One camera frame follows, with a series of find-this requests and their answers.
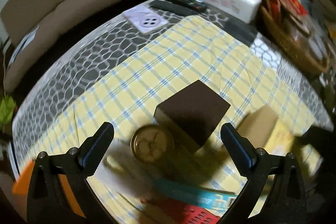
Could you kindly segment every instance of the green leaf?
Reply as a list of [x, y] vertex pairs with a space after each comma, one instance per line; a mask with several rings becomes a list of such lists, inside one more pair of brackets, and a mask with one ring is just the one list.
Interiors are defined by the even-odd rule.
[[11, 96], [2, 98], [0, 104], [0, 124], [11, 122], [16, 103]]

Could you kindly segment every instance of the metal can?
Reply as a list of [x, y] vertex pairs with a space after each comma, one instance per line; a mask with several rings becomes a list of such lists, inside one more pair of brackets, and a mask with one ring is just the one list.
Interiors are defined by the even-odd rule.
[[132, 153], [143, 163], [156, 164], [173, 149], [174, 140], [169, 131], [154, 124], [139, 128], [131, 139]]

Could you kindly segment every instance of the woven basket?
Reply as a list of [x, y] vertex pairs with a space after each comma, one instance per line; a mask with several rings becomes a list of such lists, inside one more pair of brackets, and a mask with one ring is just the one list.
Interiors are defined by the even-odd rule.
[[326, 73], [329, 69], [329, 57], [325, 57], [320, 63], [315, 60], [308, 52], [303, 51], [299, 45], [275, 23], [265, 7], [261, 7], [262, 18], [275, 42], [292, 60], [300, 70], [309, 72], [313, 75]]

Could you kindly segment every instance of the striped cloth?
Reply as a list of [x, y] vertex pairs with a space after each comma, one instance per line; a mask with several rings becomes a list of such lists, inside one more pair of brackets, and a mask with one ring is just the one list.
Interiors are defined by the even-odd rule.
[[[243, 117], [267, 104], [294, 133], [305, 132], [314, 117], [274, 70], [248, 47], [201, 17], [191, 16], [115, 67], [83, 93], [48, 128], [30, 151], [50, 155], [79, 147], [109, 121], [115, 137], [129, 141], [134, 131], [153, 123], [156, 106], [182, 88], [201, 80], [231, 104], [207, 143], [195, 154], [176, 151], [176, 176], [203, 187], [238, 194], [246, 182], [237, 172], [220, 139], [223, 123], [238, 125]], [[318, 155], [310, 147], [302, 157], [313, 171]], [[88, 181], [102, 204], [120, 222], [174, 223], [159, 208], [114, 193], [95, 176]]]

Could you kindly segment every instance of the black remote control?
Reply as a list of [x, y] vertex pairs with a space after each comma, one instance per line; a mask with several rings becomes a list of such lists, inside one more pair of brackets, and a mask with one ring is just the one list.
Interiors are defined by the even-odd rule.
[[197, 12], [203, 13], [207, 7], [204, 3], [198, 2], [196, 0], [166, 0], [174, 4], [182, 5], [184, 7], [193, 9]]
[[149, 3], [149, 6], [153, 8], [165, 10], [168, 12], [172, 12], [176, 15], [180, 15], [184, 17], [199, 14], [198, 12], [191, 10], [187, 7], [183, 7], [183, 6], [176, 5], [176, 4], [173, 4], [167, 1], [162, 1], [162, 0], [154, 0], [151, 3]]

